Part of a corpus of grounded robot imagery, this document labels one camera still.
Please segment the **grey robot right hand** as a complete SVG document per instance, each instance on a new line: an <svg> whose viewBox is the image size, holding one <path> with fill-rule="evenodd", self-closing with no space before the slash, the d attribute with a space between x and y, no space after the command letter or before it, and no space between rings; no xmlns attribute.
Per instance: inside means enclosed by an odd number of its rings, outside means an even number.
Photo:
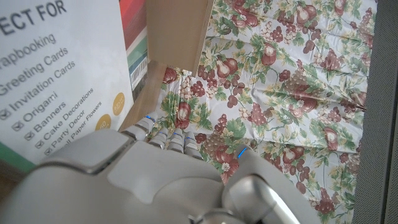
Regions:
<svg viewBox="0 0 398 224"><path fill-rule="evenodd" d="M251 147L224 183L193 134L147 135L156 113L48 155L11 192L2 223L318 223L310 203Z"/></svg>

